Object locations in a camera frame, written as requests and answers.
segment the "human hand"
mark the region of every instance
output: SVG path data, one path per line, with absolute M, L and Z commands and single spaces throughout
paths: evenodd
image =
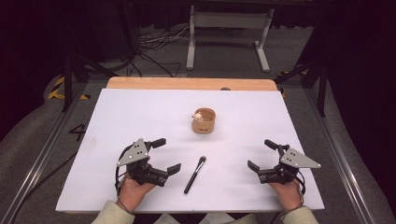
M 148 183 L 139 185 L 126 174 L 122 182 L 120 197 L 117 199 L 117 205 L 132 214 L 136 207 L 142 203 L 146 194 L 154 187 L 155 185 Z
M 286 212 L 289 212 L 303 204 L 300 183 L 293 181 L 286 184 L 268 183 L 276 192 L 279 202 L 282 204 Z

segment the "small wooden cup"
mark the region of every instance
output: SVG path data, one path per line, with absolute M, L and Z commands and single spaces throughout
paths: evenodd
M 212 133 L 215 129 L 215 120 L 216 120 L 216 113 L 214 110 L 210 108 L 199 108 L 195 110 L 195 114 L 201 112 L 202 119 L 198 121 L 196 119 L 192 119 L 192 130 L 195 133 Z

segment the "white paper sheet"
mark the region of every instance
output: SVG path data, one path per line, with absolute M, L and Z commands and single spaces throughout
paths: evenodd
M 197 134 L 191 129 L 197 108 L 216 111 L 215 130 Z M 261 169 L 277 165 L 277 151 L 265 139 L 303 152 L 278 91 L 156 91 L 101 92 L 56 211 L 98 212 L 115 201 L 115 169 L 121 152 L 138 138 L 166 139 L 150 150 L 157 169 L 181 163 L 179 173 L 156 187 L 136 213 L 262 212 L 281 210 L 275 192 L 260 184 L 248 160 Z M 190 192 L 183 193 L 201 156 L 206 163 Z M 307 192 L 304 204 L 323 209 L 315 179 L 301 169 Z

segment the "gray floor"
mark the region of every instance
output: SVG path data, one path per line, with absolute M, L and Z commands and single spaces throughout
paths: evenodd
M 197 37 L 195 65 L 192 71 L 185 69 L 188 41 L 184 39 L 163 49 L 148 51 L 147 54 L 161 63 L 181 63 L 178 77 L 275 78 L 278 72 L 289 71 L 294 66 L 311 32 L 311 28 L 271 29 L 264 45 L 271 68 L 270 73 L 262 72 L 259 65 L 252 44 L 260 33 L 254 30 L 246 30 L 239 35 L 229 35 L 221 31 L 201 32 Z M 142 61 L 138 57 L 135 59 L 135 65 L 142 72 L 143 77 L 165 74 L 157 65 Z M 172 73 L 177 70 L 176 65 L 165 65 L 165 67 Z M 125 69 L 118 73 L 125 75 L 128 72 Z M 48 96 L 56 79 L 49 84 L 44 93 L 45 97 Z M 318 119 L 316 110 L 310 104 L 309 92 L 312 91 L 303 90 L 298 85 L 299 79 L 300 77 L 294 77 L 280 87 L 285 89 L 285 103 L 305 154 L 322 164 L 322 168 L 316 170 L 314 174 L 326 208 L 315 211 L 314 214 L 319 223 L 362 223 L 359 212 L 348 194 L 345 179 L 340 175 L 339 167 L 334 162 L 328 138 L 320 125 L 323 120 Z M 65 119 L 66 123 L 60 130 L 59 138 L 51 145 L 50 157 L 42 166 L 44 170 L 41 178 L 78 150 L 80 144 L 77 140 L 78 134 L 69 131 L 81 123 L 89 124 L 100 90 L 105 86 L 106 80 L 96 78 L 92 78 L 85 86 L 83 93 L 89 94 L 92 98 L 77 100 L 70 115 Z M 61 116 L 63 103 L 63 100 L 46 100 L 46 103 L 16 125 L 1 142 L 0 217 L 6 214 L 42 148 L 48 146 L 48 138 Z M 342 149 L 375 223 L 396 223 L 386 197 L 348 137 L 332 98 L 330 86 L 325 109 L 324 120 L 337 146 Z M 90 223 L 96 217 L 96 214 L 70 215 L 54 211 L 71 165 L 72 162 L 67 163 L 31 195 L 19 212 L 15 223 Z M 260 223 L 269 223 L 273 216 L 274 214 L 257 214 Z

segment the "sleeve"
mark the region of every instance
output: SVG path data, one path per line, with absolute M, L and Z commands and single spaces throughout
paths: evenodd
M 308 207 L 301 207 L 282 217 L 284 224 L 318 224 L 314 214 Z
M 92 224 L 132 224 L 134 216 L 125 212 L 122 208 L 111 201 L 107 201 L 102 211 Z

